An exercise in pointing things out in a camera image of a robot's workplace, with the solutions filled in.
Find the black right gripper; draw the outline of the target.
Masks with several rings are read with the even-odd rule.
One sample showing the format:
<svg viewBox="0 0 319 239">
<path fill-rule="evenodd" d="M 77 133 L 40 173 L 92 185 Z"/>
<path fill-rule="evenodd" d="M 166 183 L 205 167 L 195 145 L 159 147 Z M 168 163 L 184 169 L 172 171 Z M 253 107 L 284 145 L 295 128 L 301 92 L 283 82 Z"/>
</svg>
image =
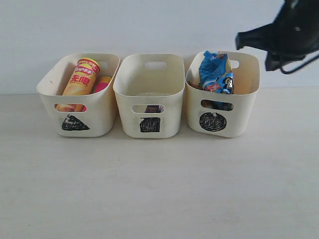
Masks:
<svg viewBox="0 0 319 239">
<path fill-rule="evenodd" d="M 251 47 L 267 53 L 266 71 L 282 67 L 281 55 L 304 57 L 319 50 L 319 2 L 286 0 L 273 23 L 238 32 L 236 49 Z"/>
</svg>

